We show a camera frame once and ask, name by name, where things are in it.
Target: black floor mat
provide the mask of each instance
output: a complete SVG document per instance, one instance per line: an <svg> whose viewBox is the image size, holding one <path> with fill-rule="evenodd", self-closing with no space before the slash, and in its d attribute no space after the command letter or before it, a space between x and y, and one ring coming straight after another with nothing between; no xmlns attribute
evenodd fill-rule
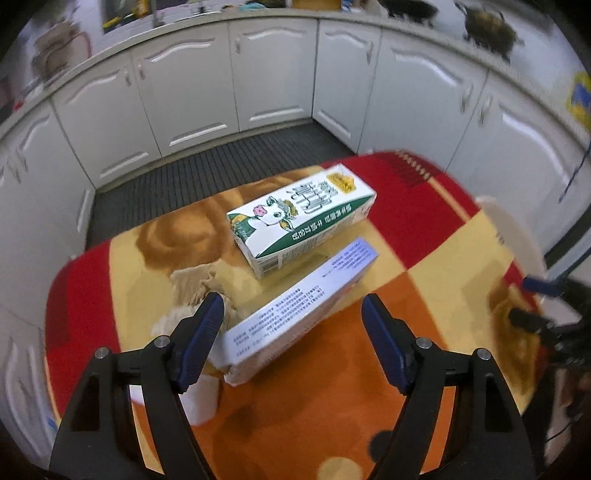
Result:
<svg viewBox="0 0 591 480"><path fill-rule="evenodd" d="M317 123L236 140L99 193L87 248L157 216L252 181L352 155Z"/></svg>

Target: metal screw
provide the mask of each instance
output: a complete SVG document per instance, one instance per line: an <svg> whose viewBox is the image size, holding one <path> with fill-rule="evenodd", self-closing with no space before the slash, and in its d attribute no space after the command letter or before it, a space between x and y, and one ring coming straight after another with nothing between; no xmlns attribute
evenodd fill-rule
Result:
<svg viewBox="0 0 591 480"><path fill-rule="evenodd" d="M170 337L167 335L160 335L154 340L154 345L158 348L164 348L170 343Z"/></svg>
<svg viewBox="0 0 591 480"><path fill-rule="evenodd" d="M95 350L95 358L101 359L109 355L109 349L105 346L97 348Z"/></svg>
<svg viewBox="0 0 591 480"><path fill-rule="evenodd" d="M476 354L481 360L490 360L492 355L486 348L479 348Z"/></svg>
<svg viewBox="0 0 591 480"><path fill-rule="evenodd" d="M424 348L424 349L431 348L433 346L433 342L425 337L417 338L416 343L419 348Z"/></svg>

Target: pink flower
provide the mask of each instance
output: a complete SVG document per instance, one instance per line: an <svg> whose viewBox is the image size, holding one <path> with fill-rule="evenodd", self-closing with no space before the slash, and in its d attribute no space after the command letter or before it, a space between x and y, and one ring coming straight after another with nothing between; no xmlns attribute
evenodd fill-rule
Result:
<svg viewBox="0 0 591 480"><path fill-rule="evenodd" d="M263 215L267 214L267 210L265 209L265 207L263 207L263 205L257 205L252 209L252 211L257 217L262 217Z"/></svg>

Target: white box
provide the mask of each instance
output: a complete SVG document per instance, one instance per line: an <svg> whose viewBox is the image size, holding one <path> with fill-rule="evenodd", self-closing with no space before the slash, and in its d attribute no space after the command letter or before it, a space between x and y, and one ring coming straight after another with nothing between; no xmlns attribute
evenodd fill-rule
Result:
<svg viewBox="0 0 591 480"><path fill-rule="evenodd" d="M358 238L259 311L219 335L209 354L230 385L249 381L318 325L377 258Z"/></svg>
<svg viewBox="0 0 591 480"><path fill-rule="evenodd" d="M227 213L238 247L256 276L281 268L338 229L367 217L376 197L338 164Z"/></svg>

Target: orange rug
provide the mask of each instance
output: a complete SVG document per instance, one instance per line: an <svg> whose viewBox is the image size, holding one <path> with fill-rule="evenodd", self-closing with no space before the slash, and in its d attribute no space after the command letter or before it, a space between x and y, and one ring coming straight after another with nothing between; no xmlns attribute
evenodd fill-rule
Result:
<svg viewBox="0 0 591 480"><path fill-rule="evenodd" d="M67 265L47 306L46 347L56 415L92 352L142 348L174 305L170 274L214 264L237 308L281 293L297 268L337 253L358 236L379 253L341 310L239 387L223 385L216 417L194 433L220 479L361 480L372 447L391 430L404 398L385 380L363 329L361 298L375 291L392 315L440 347L492 351L522 410L535 377L535 338L515 333L506 312L534 309L519 290L512 253L461 187L409 153L342 161L377 192L369 218L291 268L257 281L230 234L225 213L321 169L310 167L219 193L117 236ZM424 470L438 466L453 402L446 391ZM143 406L134 404L146 464L161 471Z"/></svg>

